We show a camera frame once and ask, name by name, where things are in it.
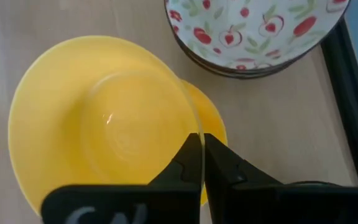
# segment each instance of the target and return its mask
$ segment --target plate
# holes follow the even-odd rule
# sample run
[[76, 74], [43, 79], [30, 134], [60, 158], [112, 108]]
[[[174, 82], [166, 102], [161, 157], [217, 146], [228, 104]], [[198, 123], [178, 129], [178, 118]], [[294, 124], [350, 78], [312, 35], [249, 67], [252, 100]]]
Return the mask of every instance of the plate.
[[[158, 159], [153, 158], [157, 153], [153, 152], [144, 163], [134, 164], [135, 168], [132, 167], [131, 170], [131, 166], [127, 166], [122, 170], [116, 167], [113, 169], [114, 172], [105, 172], [106, 169], [103, 167], [107, 167], [108, 164], [99, 164], [95, 167], [92, 162], [101, 154], [98, 154], [98, 151], [91, 151], [94, 157], [90, 158], [87, 148], [84, 147], [86, 135], [81, 130], [84, 124], [83, 117], [86, 114], [85, 108], [88, 108], [85, 99], [101, 80], [123, 73], [126, 77], [130, 77], [127, 76], [128, 73], [143, 77], [151, 76], [153, 78], [149, 80], [150, 82], [158, 81], [168, 85], [169, 88], [162, 85], [156, 87], [171, 94], [171, 99], [173, 97], [174, 100], [164, 102], [174, 107], [174, 110], [163, 107], [156, 112], [173, 113], [173, 116], [181, 119], [183, 126], [180, 128], [181, 131], [168, 134], [177, 126], [169, 127], [164, 124], [166, 131], [157, 132], [162, 134], [161, 137], [164, 139], [159, 143], [160, 146], [163, 144], [167, 149], [167, 152]], [[126, 94], [122, 93], [121, 99], [127, 99], [127, 103], [121, 102], [121, 108], [128, 103], [134, 103], [130, 100], [131, 97], [137, 99], [141, 95], [140, 83], [134, 84], [127, 78], [118, 80], [117, 83], [116, 88], [113, 89], [114, 96], [124, 91]], [[12, 167], [20, 188], [34, 211], [39, 214], [44, 197], [63, 185], [147, 184], [170, 162], [172, 155], [176, 154], [188, 133], [202, 133], [201, 123], [207, 132], [214, 133], [222, 142], [227, 142], [223, 122], [212, 102], [190, 84], [186, 83], [185, 86], [150, 52], [136, 44], [114, 37], [78, 37], [62, 42], [41, 55], [26, 71], [16, 89], [8, 124]], [[153, 99], [158, 99], [155, 92], [153, 96], [155, 97]], [[143, 116], [141, 113], [127, 114], [125, 119], [129, 116], [138, 118], [138, 122], [145, 124], [145, 119], [140, 119]], [[155, 120], [153, 124], [162, 125], [158, 122]], [[133, 129], [125, 129], [124, 126], [105, 133], [120, 138], [137, 136]], [[153, 162], [157, 162], [157, 165], [148, 166]]]

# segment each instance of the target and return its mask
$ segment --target light wood surface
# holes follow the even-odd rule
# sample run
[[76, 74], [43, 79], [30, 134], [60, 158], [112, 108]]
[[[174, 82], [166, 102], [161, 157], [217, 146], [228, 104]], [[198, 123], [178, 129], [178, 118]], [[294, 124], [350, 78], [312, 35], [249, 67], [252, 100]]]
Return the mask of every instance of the light wood surface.
[[[170, 33], [162, 0], [0, 0], [0, 223], [40, 223], [9, 160], [7, 118], [14, 90], [43, 51], [90, 34], [135, 42], [204, 91], [221, 112], [229, 146], [279, 181], [357, 185], [319, 47], [276, 75], [233, 80], [185, 56]], [[201, 220], [210, 223], [208, 206]]]

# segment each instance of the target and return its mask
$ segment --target yellow bowl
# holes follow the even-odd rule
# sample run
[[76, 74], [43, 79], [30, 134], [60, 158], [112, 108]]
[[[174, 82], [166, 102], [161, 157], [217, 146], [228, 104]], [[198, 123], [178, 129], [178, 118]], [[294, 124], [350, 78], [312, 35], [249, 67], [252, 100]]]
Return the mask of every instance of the yellow bowl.
[[[190, 94], [163, 62], [125, 40], [79, 37], [46, 51], [25, 73], [9, 115], [12, 166], [31, 207], [39, 213], [44, 197], [63, 185], [148, 183], [169, 163], [187, 134], [200, 131], [200, 122], [226, 143], [213, 104], [193, 86], [186, 84], [186, 88]], [[156, 90], [168, 94], [171, 101]], [[140, 97], [149, 103], [133, 103]], [[119, 113], [109, 120], [112, 110]], [[169, 112], [176, 120], [167, 120]], [[208, 118], [199, 119], [198, 114]], [[153, 120], [144, 119], [150, 116]], [[125, 120], [132, 120], [131, 126], [124, 125]], [[113, 145], [108, 138], [95, 141], [101, 136], [116, 140]], [[133, 153], [140, 148], [129, 144], [132, 141], [125, 139], [129, 137], [147, 145]], [[101, 142], [107, 144], [96, 150]], [[118, 146], [125, 150], [109, 150]]]

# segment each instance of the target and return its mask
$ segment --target floral bowl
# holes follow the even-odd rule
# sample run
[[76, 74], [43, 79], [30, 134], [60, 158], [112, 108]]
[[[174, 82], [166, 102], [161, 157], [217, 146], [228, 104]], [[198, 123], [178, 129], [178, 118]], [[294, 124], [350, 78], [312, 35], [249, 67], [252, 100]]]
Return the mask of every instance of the floral bowl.
[[318, 44], [350, 0], [166, 0], [176, 40], [217, 73], [268, 73]]

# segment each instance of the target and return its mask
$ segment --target red cherry pattern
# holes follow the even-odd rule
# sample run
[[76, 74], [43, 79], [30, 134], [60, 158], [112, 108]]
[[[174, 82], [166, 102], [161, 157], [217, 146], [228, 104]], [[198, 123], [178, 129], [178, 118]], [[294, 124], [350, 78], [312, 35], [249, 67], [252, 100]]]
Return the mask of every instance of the red cherry pattern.
[[326, 6], [326, 11], [328, 13], [341, 12], [343, 9], [345, 9], [345, 6], [341, 7], [340, 5], [342, 5], [345, 2], [347, 2], [347, 0], [328, 0], [327, 6]]
[[268, 32], [276, 32], [276, 24], [269, 23], [265, 26], [266, 31]]
[[240, 11], [242, 17], [246, 18], [249, 15], [249, 9], [247, 7], [243, 7]]
[[228, 35], [224, 36], [224, 40], [226, 41], [227, 44], [231, 44], [234, 40], [234, 37], [232, 34], [228, 34]]
[[179, 32], [179, 27], [178, 26], [173, 26], [173, 31], [175, 31], [175, 33], [177, 34]]
[[237, 65], [236, 68], [239, 69], [239, 70], [246, 70], [247, 69], [247, 67], [245, 65]]
[[211, 7], [211, 1], [210, 0], [204, 0], [203, 1], [203, 6], [205, 9], [209, 9]]
[[203, 44], [210, 44], [212, 41], [211, 37], [202, 28], [195, 27], [193, 33], [194, 36]]
[[170, 17], [172, 19], [176, 19], [178, 22], [180, 22], [182, 20], [181, 15], [180, 15], [179, 12], [177, 12], [175, 10], [170, 10], [169, 13], [170, 13]]
[[236, 61], [237, 62], [254, 62], [255, 59], [253, 59], [253, 58], [239, 58]]
[[278, 55], [279, 53], [280, 53], [280, 50], [277, 49], [277, 50], [273, 50], [273, 51], [267, 53], [265, 56], [266, 57], [271, 57], [271, 56], [274, 56], [274, 55]]
[[214, 50], [217, 54], [221, 54], [221, 53], [222, 53], [221, 49], [219, 49], [219, 48], [217, 48], [217, 47], [215, 47], [213, 50]]
[[315, 16], [307, 17], [304, 21], [299, 23], [293, 30], [293, 35], [295, 37], [300, 37], [303, 34], [307, 33], [316, 23], [317, 18]]

